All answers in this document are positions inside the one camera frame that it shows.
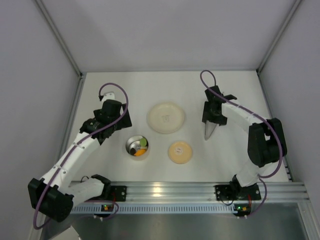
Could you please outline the left black base bracket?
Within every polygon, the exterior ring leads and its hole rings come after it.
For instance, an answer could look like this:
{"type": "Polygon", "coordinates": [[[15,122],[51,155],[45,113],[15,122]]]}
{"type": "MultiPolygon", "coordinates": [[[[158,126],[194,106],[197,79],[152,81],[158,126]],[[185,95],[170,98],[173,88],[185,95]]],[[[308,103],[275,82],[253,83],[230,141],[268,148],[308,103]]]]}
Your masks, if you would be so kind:
{"type": "Polygon", "coordinates": [[[127,186],[116,185],[111,186],[109,200],[113,202],[125,202],[127,198],[127,186]]]}

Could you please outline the orange fish-shaped food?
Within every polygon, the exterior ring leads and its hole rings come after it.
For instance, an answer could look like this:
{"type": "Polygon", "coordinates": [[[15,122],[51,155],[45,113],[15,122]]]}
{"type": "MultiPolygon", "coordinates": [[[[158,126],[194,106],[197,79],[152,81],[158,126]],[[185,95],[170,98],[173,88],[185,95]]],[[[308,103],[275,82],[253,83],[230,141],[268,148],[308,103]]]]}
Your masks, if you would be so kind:
{"type": "Polygon", "coordinates": [[[139,149],[139,150],[136,151],[134,156],[136,156],[136,157],[142,156],[142,155],[144,155],[146,153],[146,151],[147,151],[146,149],[139,149]]]}

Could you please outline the left aluminium frame post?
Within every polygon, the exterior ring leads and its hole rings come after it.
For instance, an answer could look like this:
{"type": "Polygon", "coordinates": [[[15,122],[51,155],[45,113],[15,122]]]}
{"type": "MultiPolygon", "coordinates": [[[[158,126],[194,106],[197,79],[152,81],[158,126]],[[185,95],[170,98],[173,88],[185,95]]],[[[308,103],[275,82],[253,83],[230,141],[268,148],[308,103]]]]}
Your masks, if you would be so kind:
{"type": "Polygon", "coordinates": [[[63,54],[65,55],[67,61],[71,65],[73,71],[75,72],[77,77],[81,79],[83,76],[83,73],[81,72],[78,64],[76,63],[74,57],[72,56],[71,51],[69,50],[63,36],[61,35],[53,18],[51,17],[51,14],[49,13],[47,7],[45,6],[45,3],[42,0],[33,0],[33,3],[35,4],[40,14],[42,15],[44,21],[46,22],[50,31],[52,32],[54,38],[57,40],[57,43],[59,44],[63,54]]]}

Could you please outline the metal serving tongs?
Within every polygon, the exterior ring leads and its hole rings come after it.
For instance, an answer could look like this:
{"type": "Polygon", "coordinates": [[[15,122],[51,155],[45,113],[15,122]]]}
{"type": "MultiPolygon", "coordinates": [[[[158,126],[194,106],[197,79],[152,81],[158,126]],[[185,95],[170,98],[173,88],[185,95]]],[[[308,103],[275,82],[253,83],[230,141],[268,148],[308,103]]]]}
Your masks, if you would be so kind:
{"type": "Polygon", "coordinates": [[[218,124],[206,121],[204,126],[204,140],[207,141],[212,136],[218,124]]]}

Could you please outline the black base bracket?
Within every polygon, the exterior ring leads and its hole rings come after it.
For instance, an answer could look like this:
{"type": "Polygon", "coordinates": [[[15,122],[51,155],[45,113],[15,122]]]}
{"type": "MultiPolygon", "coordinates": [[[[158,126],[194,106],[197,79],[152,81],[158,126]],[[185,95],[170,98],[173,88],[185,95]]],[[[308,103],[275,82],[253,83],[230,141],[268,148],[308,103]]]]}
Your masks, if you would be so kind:
{"type": "Polygon", "coordinates": [[[127,198],[127,186],[116,185],[111,186],[109,200],[113,202],[125,202],[127,198]]]}
{"type": "Polygon", "coordinates": [[[235,199],[234,192],[230,184],[217,184],[214,186],[217,201],[227,202],[235,199]]]}

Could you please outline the cream round plate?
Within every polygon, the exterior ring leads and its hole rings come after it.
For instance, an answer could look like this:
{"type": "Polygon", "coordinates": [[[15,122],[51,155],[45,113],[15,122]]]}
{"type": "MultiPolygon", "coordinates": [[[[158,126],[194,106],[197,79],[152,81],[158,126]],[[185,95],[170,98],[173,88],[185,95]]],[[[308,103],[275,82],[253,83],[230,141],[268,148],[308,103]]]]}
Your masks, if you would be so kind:
{"type": "Polygon", "coordinates": [[[148,111],[146,121],[154,131],[171,134],[183,126],[185,111],[174,102],[158,103],[148,111]]]}

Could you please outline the right aluminium frame post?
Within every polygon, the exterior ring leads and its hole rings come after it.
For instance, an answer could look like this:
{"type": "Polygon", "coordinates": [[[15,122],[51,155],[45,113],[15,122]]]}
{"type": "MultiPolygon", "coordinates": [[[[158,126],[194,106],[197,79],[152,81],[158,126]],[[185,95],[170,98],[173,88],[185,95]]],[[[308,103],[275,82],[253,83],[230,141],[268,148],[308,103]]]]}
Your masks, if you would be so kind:
{"type": "Polygon", "coordinates": [[[277,45],[281,41],[282,37],[284,36],[287,28],[289,27],[290,23],[292,22],[292,19],[294,18],[295,14],[297,13],[298,9],[302,5],[304,0],[294,0],[292,5],[290,6],[289,10],[285,14],[285,17],[281,24],[279,25],[274,37],[272,38],[272,41],[270,45],[268,46],[265,54],[263,55],[262,60],[260,61],[256,73],[257,76],[259,77],[265,68],[269,58],[272,56],[273,52],[275,51],[277,45]]]}

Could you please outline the dark brown chocolate piece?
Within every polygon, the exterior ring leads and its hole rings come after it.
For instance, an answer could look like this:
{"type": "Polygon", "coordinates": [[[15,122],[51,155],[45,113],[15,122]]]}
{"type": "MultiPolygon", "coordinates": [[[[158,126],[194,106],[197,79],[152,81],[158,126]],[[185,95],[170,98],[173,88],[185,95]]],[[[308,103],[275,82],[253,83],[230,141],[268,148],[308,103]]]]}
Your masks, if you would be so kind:
{"type": "Polygon", "coordinates": [[[136,150],[134,148],[131,148],[129,152],[130,152],[130,154],[134,155],[136,153],[136,150]]]}

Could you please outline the right black base bracket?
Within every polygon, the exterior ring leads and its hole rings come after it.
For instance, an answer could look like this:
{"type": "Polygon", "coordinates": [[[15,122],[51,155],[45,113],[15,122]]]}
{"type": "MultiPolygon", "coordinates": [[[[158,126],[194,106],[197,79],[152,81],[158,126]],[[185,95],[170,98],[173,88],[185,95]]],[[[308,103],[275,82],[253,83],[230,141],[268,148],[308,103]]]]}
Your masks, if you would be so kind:
{"type": "Polygon", "coordinates": [[[230,184],[217,184],[214,186],[217,201],[227,202],[235,199],[234,192],[230,184]]]}

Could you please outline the green round food piece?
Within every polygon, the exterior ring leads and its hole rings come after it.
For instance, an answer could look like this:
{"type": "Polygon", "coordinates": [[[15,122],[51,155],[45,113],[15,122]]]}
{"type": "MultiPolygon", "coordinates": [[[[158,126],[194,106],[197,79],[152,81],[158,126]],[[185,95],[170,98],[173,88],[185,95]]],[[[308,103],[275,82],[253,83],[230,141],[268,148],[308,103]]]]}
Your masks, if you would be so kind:
{"type": "Polygon", "coordinates": [[[146,138],[142,137],[140,140],[139,140],[139,144],[141,147],[146,147],[148,145],[148,141],[146,138]]]}

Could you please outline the steel lunch box bowl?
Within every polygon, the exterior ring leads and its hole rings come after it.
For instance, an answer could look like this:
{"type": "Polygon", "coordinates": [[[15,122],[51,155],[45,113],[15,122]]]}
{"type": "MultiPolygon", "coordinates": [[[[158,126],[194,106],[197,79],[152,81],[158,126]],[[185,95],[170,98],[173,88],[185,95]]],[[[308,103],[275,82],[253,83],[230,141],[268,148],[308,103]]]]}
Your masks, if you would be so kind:
{"type": "Polygon", "coordinates": [[[141,138],[146,138],[143,135],[134,135],[131,136],[125,143],[125,151],[127,152],[127,154],[130,156],[131,159],[135,160],[135,161],[142,161],[145,160],[150,152],[150,143],[147,139],[147,146],[146,147],[141,147],[140,146],[140,139],[141,138]],[[136,151],[140,150],[140,149],[145,149],[146,152],[145,154],[141,155],[141,156],[134,156],[134,154],[130,154],[130,149],[135,149],[136,151]]]}

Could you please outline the beige round lid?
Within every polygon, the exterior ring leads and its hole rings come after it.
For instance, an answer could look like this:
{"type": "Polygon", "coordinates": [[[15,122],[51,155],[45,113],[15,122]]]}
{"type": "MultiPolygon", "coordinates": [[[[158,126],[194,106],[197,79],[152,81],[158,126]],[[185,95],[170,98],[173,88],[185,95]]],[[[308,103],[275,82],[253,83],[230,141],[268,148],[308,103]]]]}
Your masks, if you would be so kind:
{"type": "Polygon", "coordinates": [[[192,147],[185,141],[176,141],[168,148],[168,157],[176,164],[186,164],[193,156],[192,147]]]}

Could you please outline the aluminium mounting rail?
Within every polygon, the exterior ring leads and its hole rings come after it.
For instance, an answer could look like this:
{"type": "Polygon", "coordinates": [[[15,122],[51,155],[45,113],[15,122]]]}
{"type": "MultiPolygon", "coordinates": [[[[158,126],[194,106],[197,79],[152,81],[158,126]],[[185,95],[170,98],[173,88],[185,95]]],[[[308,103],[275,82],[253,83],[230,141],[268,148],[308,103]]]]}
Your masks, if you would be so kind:
{"type": "MultiPolygon", "coordinates": [[[[218,203],[215,185],[220,182],[125,182],[114,181],[112,186],[127,186],[127,203],[218,203]]],[[[260,202],[264,197],[269,203],[296,203],[310,199],[301,182],[259,182],[257,187],[246,190],[238,202],[260,202]]]]}

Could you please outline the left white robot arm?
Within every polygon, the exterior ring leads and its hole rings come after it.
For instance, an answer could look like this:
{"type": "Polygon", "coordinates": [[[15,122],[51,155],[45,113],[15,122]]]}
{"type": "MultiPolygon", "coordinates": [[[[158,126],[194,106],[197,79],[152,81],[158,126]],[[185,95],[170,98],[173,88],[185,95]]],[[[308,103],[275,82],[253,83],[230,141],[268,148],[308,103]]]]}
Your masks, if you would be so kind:
{"type": "Polygon", "coordinates": [[[70,185],[73,177],[115,131],[132,126],[128,105],[107,99],[94,110],[94,118],[86,120],[69,149],[40,179],[28,186],[31,206],[56,222],[64,221],[71,210],[87,200],[111,200],[111,181],[95,174],[82,183],[70,185]]]}

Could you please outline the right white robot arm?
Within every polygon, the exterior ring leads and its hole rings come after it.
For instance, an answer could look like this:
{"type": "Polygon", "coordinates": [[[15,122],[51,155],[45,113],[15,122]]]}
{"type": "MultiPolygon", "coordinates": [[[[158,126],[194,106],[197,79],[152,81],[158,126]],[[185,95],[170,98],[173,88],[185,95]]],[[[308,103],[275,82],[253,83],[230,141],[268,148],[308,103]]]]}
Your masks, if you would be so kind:
{"type": "Polygon", "coordinates": [[[283,126],[278,118],[265,119],[241,107],[232,94],[223,95],[219,87],[205,90],[202,122],[205,124],[205,139],[213,134],[214,128],[234,122],[247,133],[248,160],[228,184],[215,185],[216,199],[230,204],[232,201],[261,200],[259,179],[270,164],[278,162],[287,154],[283,126]]]}

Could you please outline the aluminium frame post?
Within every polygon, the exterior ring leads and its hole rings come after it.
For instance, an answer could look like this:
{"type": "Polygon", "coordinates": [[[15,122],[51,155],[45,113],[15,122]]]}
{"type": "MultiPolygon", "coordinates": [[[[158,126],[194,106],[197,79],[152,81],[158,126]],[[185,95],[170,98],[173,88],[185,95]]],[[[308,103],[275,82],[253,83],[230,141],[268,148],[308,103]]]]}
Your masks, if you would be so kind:
{"type": "Polygon", "coordinates": [[[49,13],[47,7],[45,6],[45,3],[42,0],[33,0],[33,3],[35,4],[40,14],[42,15],[44,21],[46,22],[50,31],[52,32],[54,38],[57,40],[57,43],[59,44],[63,54],[65,55],[67,61],[71,65],[73,71],[75,72],[77,77],[81,79],[83,76],[83,73],[81,72],[78,64],[76,63],[74,57],[72,56],[71,51],[69,50],[63,36],[61,35],[53,18],[51,17],[51,14],[49,13]]]}
{"type": "Polygon", "coordinates": [[[269,58],[272,56],[273,52],[275,51],[277,45],[281,41],[282,37],[284,36],[287,28],[289,27],[290,23],[292,22],[292,19],[294,18],[295,14],[297,13],[298,9],[302,5],[304,0],[294,0],[292,5],[290,6],[289,10],[285,14],[285,17],[281,24],[279,25],[274,37],[272,38],[272,41],[270,45],[268,46],[265,54],[263,55],[262,60],[260,61],[256,73],[257,76],[259,77],[265,68],[269,58]]]}

